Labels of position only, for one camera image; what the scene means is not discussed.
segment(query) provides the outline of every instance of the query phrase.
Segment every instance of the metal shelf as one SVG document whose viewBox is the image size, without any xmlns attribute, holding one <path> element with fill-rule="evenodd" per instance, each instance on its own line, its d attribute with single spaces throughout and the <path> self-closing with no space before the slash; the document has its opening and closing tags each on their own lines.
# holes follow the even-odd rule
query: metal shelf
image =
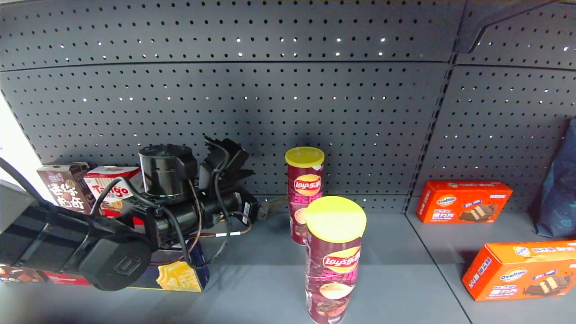
<svg viewBox="0 0 576 324">
<path fill-rule="evenodd" d="M 203 241 L 206 254 L 219 245 Z M 305 248 L 290 239 L 286 214 L 232 238 L 210 266 L 202 293 L 50 284 L 0 285 L 0 321 L 82 323 L 307 323 Z M 440 272 L 402 214 L 369 214 L 358 282 L 346 323 L 468 323 Z M 27 307 L 34 304 L 34 312 Z"/>
<path fill-rule="evenodd" d="M 547 238 L 532 232 L 526 213 L 503 213 L 492 224 L 424 224 L 415 213 L 407 218 L 473 324 L 574 323 L 576 292 L 566 296 L 498 302 L 476 302 L 464 288 L 462 275 L 488 242 L 534 242 Z"/>
</svg>

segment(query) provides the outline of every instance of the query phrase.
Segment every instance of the cable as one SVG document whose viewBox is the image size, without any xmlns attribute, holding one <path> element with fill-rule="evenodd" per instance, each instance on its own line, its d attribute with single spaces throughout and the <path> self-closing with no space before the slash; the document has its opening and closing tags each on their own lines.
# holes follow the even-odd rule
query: cable
<svg viewBox="0 0 576 324">
<path fill-rule="evenodd" d="M 246 234 L 252 229 L 252 222 L 250 221 L 250 218 L 248 217 L 248 215 L 246 215 L 243 212 L 230 212 L 230 214 L 239 214 L 242 217 L 246 217 L 246 220 L 248 222 L 248 225 L 245 229 L 243 229 L 242 231 L 232 232 L 232 233 L 230 233 L 230 236 Z M 200 234 L 200 237 L 201 238 L 219 238 L 219 237 L 224 236 L 224 235 L 226 235 L 226 233 L 202 233 L 202 234 Z"/>
<path fill-rule="evenodd" d="M 198 199 L 198 194 L 196 193 L 196 188 L 194 188 L 192 180 L 188 180 L 188 183 L 190 184 L 190 188 L 192 188 L 192 193 L 194 194 L 194 202 L 196 202 L 196 210 L 198 211 L 198 230 L 196 231 L 196 237 L 194 238 L 194 242 L 192 242 L 192 245 L 190 245 L 190 248 L 188 248 L 188 253 L 191 253 L 192 249 L 194 249 L 194 247 L 198 243 L 198 239 L 200 239 L 200 232 L 202 230 L 202 219 L 204 218 L 204 215 L 202 215 L 200 200 Z"/>
<path fill-rule="evenodd" d="M 186 240 L 184 240 L 184 235 L 182 235 L 182 230 L 180 229 L 180 224 L 178 224 L 178 219 L 172 214 L 168 208 L 163 208 L 164 213 L 168 215 L 168 220 L 176 230 L 176 235 L 178 236 L 178 240 L 180 241 L 180 247 L 182 248 L 182 256 L 184 257 L 184 261 L 186 264 L 194 269 L 195 265 L 192 263 L 192 259 L 190 259 L 190 253 L 188 253 L 188 249 L 186 248 Z"/>
<path fill-rule="evenodd" d="M 2 168 L 8 175 L 10 175 L 24 190 L 31 195 L 34 199 L 45 202 L 44 198 L 38 193 L 38 191 L 34 188 L 28 180 L 18 170 L 16 170 L 13 166 L 11 166 L 6 160 L 0 157 L 0 168 Z"/>
<path fill-rule="evenodd" d="M 198 194 L 196 193 L 196 188 L 194 188 L 194 184 L 192 183 L 192 180 L 188 180 L 188 183 L 190 184 L 190 188 L 192 188 L 192 193 L 194 194 L 194 201 L 196 202 L 196 210 L 197 210 L 196 212 L 198 214 L 197 215 L 198 216 L 198 230 L 196 232 L 196 237 L 194 238 L 194 242 L 192 242 L 192 245 L 190 245 L 190 247 L 188 248 L 188 253 L 183 253 L 180 258 L 172 260 L 172 261 L 165 261 L 165 262 L 150 262 L 150 265 L 161 266 L 161 265 L 168 265 L 168 264 L 171 264 L 171 263 L 174 263 L 177 261 L 181 261 L 182 259 L 185 258 L 186 255 L 190 255 L 190 253 L 192 253 L 192 250 L 194 249 L 194 247 L 198 243 L 198 240 L 200 239 L 200 231 L 202 230 L 202 219 L 204 218 L 204 215 L 202 215 L 202 208 L 200 207 L 200 200 L 198 199 Z"/>
<path fill-rule="evenodd" d="M 112 188 L 114 188 L 114 186 L 116 186 L 116 184 L 118 184 L 120 181 L 124 181 L 124 184 L 126 185 L 126 187 L 128 187 L 128 190 L 130 191 L 132 196 L 134 196 L 134 198 L 138 199 L 139 201 L 141 201 L 146 206 L 152 207 L 154 209 L 161 209 L 162 208 L 161 205 L 159 205 L 159 204 L 157 204 L 151 200 L 148 200 L 144 196 L 142 196 L 136 190 L 136 188 L 134 188 L 134 185 L 128 179 L 126 179 L 123 176 L 119 176 L 117 178 L 114 178 L 114 180 L 112 180 L 110 183 L 108 183 L 106 188 L 104 188 L 104 191 L 102 191 L 100 193 L 100 195 L 98 196 L 98 199 L 96 199 L 96 202 L 94 203 L 94 206 L 92 206 L 92 210 L 90 211 L 90 217 L 91 218 L 95 218 L 96 216 L 98 216 L 100 206 L 104 202 L 106 195 L 108 195 L 108 193 L 112 190 Z"/>
<path fill-rule="evenodd" d="M 56 206 L 42 198 L 38 191 L 32 186 L 32 184 L 30 184 L 30 182 L 28 182 L 28 180 L 26 180 L 26 178 L 21 173 L 1 157 L 0 168 L 2 168 L 8 175 L 14 178 L 14 180 L 16 180 L 16 182 L 18 182 L 18 184 L 20 184 L 20 186 L 22 186 L 22 188 L 24 188 L 24 190 L 32 196 L 32 198 L 36 199 L 41 206 L 47 208 L 50 212 L 55 212 Z M 92 219 L 88 215 L 82 213 L 70 213 L 69 216 L 84 220 L 88 222 L 88 224 L 93 224 Z"/>
<path fill-rule="evenodd" d="M 215 186 L 215 191 L 216 191 L 216 198 L 218 199 L 218 202 L 220 203 L 220 207 L 222 208 L 222 213 L 224 214 L 224 219 L 226 220 L 226 236 L 224 236 L 224 241 L 222 242 L 222 244 L 220 244 L 220 248 L 218 249 L 218 251 L 210 259 L 208 259 L 206 262 L 197 266 L 198 268 L 202 268 L 204 266 L 211 264 L 214 260 L 216 260 L 216 258 L 218 258 L 218 256 L 220 256 L 220 253 L 222 253 L 222 251 L 226 247 L 226 244 L 228 244 L 228 239 L 230 238 L 230 233 L 232 232 L 232 220 L 230 219 L 230 214 L 226 210 L 226 206 L 224 205 L 224 201 L 222 200 L 222 195 L 220 194 L 220 188 L 218 187 L 218 179 L 219 178 L 220 178 L 219 174 L 216 175 L 216 178 L 214 179 L 214 186 Z"/>
</svg>

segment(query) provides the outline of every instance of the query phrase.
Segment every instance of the lay's chip can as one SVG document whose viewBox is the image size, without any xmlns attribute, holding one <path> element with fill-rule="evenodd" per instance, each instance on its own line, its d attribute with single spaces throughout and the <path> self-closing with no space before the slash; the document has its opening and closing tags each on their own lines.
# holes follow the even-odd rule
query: lay's chip can
<svg viewBox="0 0 576 324">
<path fill-rule="evenodd" d="M 304 245 L 306 239 L 305 209 L 322 197 L 324 152 L 307 146 L 290 149 L 285 155 L 288 164 L 288 202 L 290 230 L 294 242 Z"/>
<path fill-rule="evenodd" d="M 366 214 L 355 202 L 335 196 L 315 200 L 305 213 L 308 315 L 318 324 L 337 324 L 356 285 Z"/>
</svg>

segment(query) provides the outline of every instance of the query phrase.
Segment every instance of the ovaltine logo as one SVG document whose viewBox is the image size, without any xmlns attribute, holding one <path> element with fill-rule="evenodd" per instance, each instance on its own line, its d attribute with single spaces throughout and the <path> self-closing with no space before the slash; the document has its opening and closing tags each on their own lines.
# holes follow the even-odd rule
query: ovaltine logo
<svg viewBox="0 0 576 324">
<path fill-rule="evenodd" d="M 360 247 L 355 246 L 326 255 L 322 263 L 334 272 L 347 273 L 356 269 L 358 259 L 360 259 Z"/>
<path fill-rule="evenodd" d="M 500 280 L 504 282 L 512 282 L 520 279 L 520 277 L 522 277 L 526 272 L 528 272 L 528 270 L 524 268 L 512 269 L 506 272 L 505 274 L 501 275 Z"/>
<path fill-rule="evenodd" d="M 523 246 L 514 246 L 514 253 L 521 255 L 523 257 L 529 257 L 530 256 L 530 250 L 527 247 L 523 247 Z"/>
<path fill-rule="evenodd" d="M 456 197 L 454 197 L 452 195 L 443 195 L 442 197 L 440 197 L 440 199 L 438 199 L 436 204 L 438 206 L 446 207 L 446 206 L 450 206 L 451 204 L 453 204 L 454 201 L 456 201 Z"/>
<path fill-rule="evenodd" d="M 315 174 L 305 174 L 296 178 L 294 189 L 304 196 L 313 196 L 322 188 L 322 178 Z"/>
</svg>

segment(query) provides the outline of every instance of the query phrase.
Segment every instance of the cracker box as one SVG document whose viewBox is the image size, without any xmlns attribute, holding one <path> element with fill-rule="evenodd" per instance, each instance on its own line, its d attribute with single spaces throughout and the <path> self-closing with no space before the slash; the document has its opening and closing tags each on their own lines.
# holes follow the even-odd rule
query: cracker box
<svg viewBox="0 0 576 324">
<path fill-rule="evenodd" d="M 83 180 L 89 170 L 88 163 L 73 162 L 45 164 L 37 172 L 59 206 L 89 214 L 96 202 Z"/>
<path fill-rule="evenodd" d="M 42 271 L 30 268 L 15 268 L 0 264 L 0 281 L 12 282 L 45 282 L 47 277 Z"/>
<path fill-rule="evenodd" d="M 170 291 L 201 292 L 206 287 L 210 272 L 208 266 L 191 269 L 183 260 L 176 261 L 182 256 L 180 246 L 170 250 L 158 250 L 152 254 L 154 262 L 174 261 L 167 265 L 150 265 L 136 282 L 130 287 L 160 289 Z M 190 252 L 194 264 L 200 265 L 204 260 L 200 242 Z"/>
<path fill-rule="evenodd" d="M 500 181 L 428 181 L 416 213 L 424 223 L 493 223 L 511 195 Z"/>
<path fill-rule="evenodd" d="M 488 243 L 462 278 L 477 300 L 565 295 L 576 273 L 576 241 Z"/>
<path fill-rule="evenodd" d="M 104 188 L 118 176 L 128 179 L 139 193 L 144 191 L 139 167 L 97 167 L 84 176 L 84 181 L 94 196 L 98 197 Z M 119 182 L 104 198 L 102 211 L 108 217 L 119 216 L 122 212 L 122 200 L 128 197 L 132 197 L 132 193 L 124 182 Z"/>
</svg>

